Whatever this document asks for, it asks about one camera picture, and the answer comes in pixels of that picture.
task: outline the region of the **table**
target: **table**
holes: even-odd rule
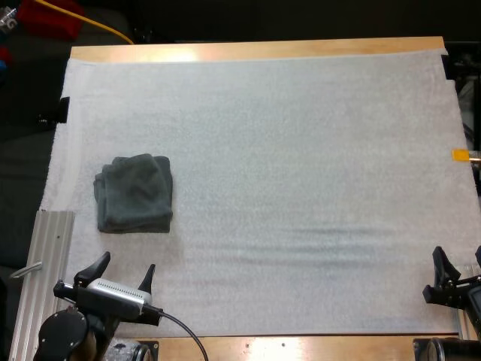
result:
[[[199,62],[298,56],[382,54],[444,48],[441,37],[276,41],[221,44],[159,44],[73,47],[71,58],[91,62]],[[408,360],[413,339],[433,335],[303,335],[202,338],[211,360]],[[160,358],[202,360],[189,338],[162,338]]]

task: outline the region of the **dark gray towel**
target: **dark gray towel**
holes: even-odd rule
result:
[[[94,195],[101,232],[170,230],[172,175],[169,159],[164,156],[115,158],[95,176]]]

